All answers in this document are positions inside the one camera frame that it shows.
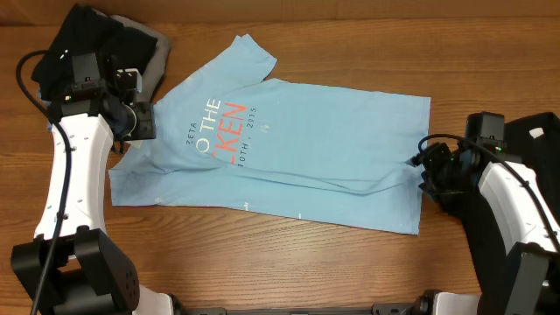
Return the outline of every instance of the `t-shirt sleeve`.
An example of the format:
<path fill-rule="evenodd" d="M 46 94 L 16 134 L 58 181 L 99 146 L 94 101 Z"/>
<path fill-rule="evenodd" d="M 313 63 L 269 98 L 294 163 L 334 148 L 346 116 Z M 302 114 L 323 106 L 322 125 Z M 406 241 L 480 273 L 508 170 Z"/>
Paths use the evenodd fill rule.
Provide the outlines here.
<path fill-rule="evenodd" d="M 260 83 L 270 74 L 277 59 L 262 49 L 248 34 L 237 36 L 230 47 L 203 66 L 205 77 L 229 81 L 238 88 Z"/>

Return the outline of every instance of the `white casing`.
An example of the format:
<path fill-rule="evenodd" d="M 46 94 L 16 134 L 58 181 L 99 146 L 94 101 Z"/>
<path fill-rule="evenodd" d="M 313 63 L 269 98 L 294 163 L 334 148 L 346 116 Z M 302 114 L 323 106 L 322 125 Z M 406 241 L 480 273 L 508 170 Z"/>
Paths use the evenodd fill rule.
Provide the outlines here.
<path fill-rule="evenodd" d="M 172 298 L 140 285 L 140 302 L 132 315 L 173 315 Z"/>
<path fill-rule="evenodd" d="M 436 294 L 432 315 L 476 315 L 480 296 L 441 292 Z"/>
<path fill-rule="evenodd" d="M 103 218 L 103 193 L 107 156 L 113 145 L 111 128 L 101 115 L 88 116 L 88 114 L 64 117 L 60 126 L 66 132 L 73 148 L 65 211 L 67 219 L 63 221 L 60 236 L 75 234 L 79 226 L 99 228 L 107 233 Z M 52 139 L 54 158 L 49 195 L 43 217 L 34 235 L 35 237 L 43 235 L 45 240 L 53 238 L 67 163 L 64 142 L 54 126 L 52 126 Z"/>
<path fill-rule="evenodd" d="M 507 163 L 528 181 L 552 229 L 560 234 L 560 227 L 536 184 L 535 172 L 523 164 Z M 506 253 L 509 253 L 516 242 L 534 242 L 550 252 L 556 252 L 529 193 L 502 164 L 488 164 L 482 173 L 479 189 L 492 208 Z"/>

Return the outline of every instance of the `black mount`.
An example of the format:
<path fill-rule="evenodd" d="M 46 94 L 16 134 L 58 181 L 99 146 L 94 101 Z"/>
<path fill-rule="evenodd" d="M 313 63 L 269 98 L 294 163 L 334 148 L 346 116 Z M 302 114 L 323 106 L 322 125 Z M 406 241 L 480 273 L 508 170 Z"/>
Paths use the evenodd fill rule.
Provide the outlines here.
<path fill-rule="evenodd" d="M 11 267 L 31 299 L 45 264 L 50 241 L 42 235 L 33 242 L 17 245 L 11 252 Z M 58 270 L 75 255 L 81 269 Z M 101 231 L 79 227 L 76 234 L 61 237 L 49 270 L 42 314 L 117 314 L 138 306 L 140 287 L 132 261 Z"/>

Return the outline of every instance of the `black cloth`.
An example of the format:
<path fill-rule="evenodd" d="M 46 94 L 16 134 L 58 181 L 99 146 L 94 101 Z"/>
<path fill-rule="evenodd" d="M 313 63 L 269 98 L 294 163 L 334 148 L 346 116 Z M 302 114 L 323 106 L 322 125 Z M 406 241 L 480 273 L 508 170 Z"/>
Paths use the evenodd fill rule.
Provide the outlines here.
<path fill-rule="evenodd" d="M 76 4 L 51 43 L 50 53 L 35 66 L 31 78 L 39 84 L 41 99 L 51 101 L 68 83 L 74 82 L 72 56 L 112 55 L 115 68 L 136 68 L 143 74 L 157 42 L 157 38 Z"/>

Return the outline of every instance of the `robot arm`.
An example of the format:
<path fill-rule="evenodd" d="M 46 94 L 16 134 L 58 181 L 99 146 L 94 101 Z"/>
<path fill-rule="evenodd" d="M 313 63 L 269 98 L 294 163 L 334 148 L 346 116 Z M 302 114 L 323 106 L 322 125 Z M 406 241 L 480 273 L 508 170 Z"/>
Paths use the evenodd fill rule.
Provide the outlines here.
<path fill-rule="evenodd" d="M 457 200 L 468 205 L 460 206 L 460 211 L 469 213 L 453 215 L 469 218 L 463 222 L 469 225 L 465 231 L 472 256 L 476 254 L 479 258 L 473 259 L 477 275 L 478 268 L 492 267 L 490 273 L 485 272 L 490 278 L 482 279 L 484 286 L 479 278 L 481 297 L 446 292 L 424 296 L 421 298 L 425 305 L 430 305 L 430 310 L 421 314 L 533 315 L 540 313 L 537 309 L 548 310 L 542 314 L 552 314 L 560 308 L 560 255 L 556 239 L 560 228 L 538 189 L 535 172 L 521 164 L 518 157 L 503 152 L 507 148 L 503 131 L 502 115 L 472 114 L 467 120 L 465 138 L 433 135 L 423 139 L 450 137 L 458 140 L 457 150 L 450 152 L 445 143 L 433 143 L 425 150 L 419 148 L 420 153 L 410 160 L 412 165 L 424 167 L 420 188 L 433 200 L 442 206 L 456 206 Z M 484 202 L 470 201 L 480 196 L 486 200 L 487 211 L 492 215 L 481 215 L 486 211 Z M 481 221 L 489 218 L 495 220 L 497 234 L 481 230 L 492 228 L 492 224 Z M 492 242 L 495 246 L 481 244 L 486 242 L 482 235 L 501 236 L 503 248 L 495 245 L 499 244 L 495 241 Z M 490 262 L 493 259 L 498 259 L 498 263 Z"/>
<path fill-rule="evenodd" d="M 72 145 L 73 167 L 66 201 L 65 221 L 60 236 L 74 235 L 78 227 L 99 228 L 104 233 L 103 193 L 107 157 L 114 138 L 111 128 L 101 115 L 87 113 L 70 115 L 60 121 Z M 60 203 L 60 193 L 66 167 L 65 148 L 56 127 L 52 128 L 54 158 L 51 183 L 41 222 L 35 229 L 36 238 L 53 236 Z"/>
<path fill-rule="evenodd" d="M 560 233 L 554 216 L 549 210 L 536 184 L 535 172 L 523 164 L 509 163 L 539 199 L 552 230 Z M 508 254 L 517 243 L 535 243 L 549 252 L 556 252 L 552 240 L 536 210 L 535 203 L 527 190 L 506 170 L 503 165 L 488 163 L 478 183 L 480 193 L 492 208 L 493 216 L 500 228 L 501 238 Z"/>
<path fill-rule="evenodd" d="M 49 108 L 49 116 L 58 118 L 68 137 L 73 163 L 54 263 L 47 271 L 38 309 L 53 315 L 180 315 L 183 308 L 175 297 L 138 283 L 134 264 L 106 234 L 103 193 L 111 146 L 115 141 L 155 137 L 151 105 L 136 101 L 141 86 L 138 71 L 107 73 L 108 69 L 110 59 L 92 53 L 73 57 L 75 83 Z M 67 167 L 65 145 L 54 126 L 52 138 L 54 158 L 45 211 L 33 242 L 15 246 L 11 256 L 11 267 L 31 298 L 46 263 L 45 249 L 53 245 Z M 59 271 L 69 259 L 77 259 L 80 269 Z"/>

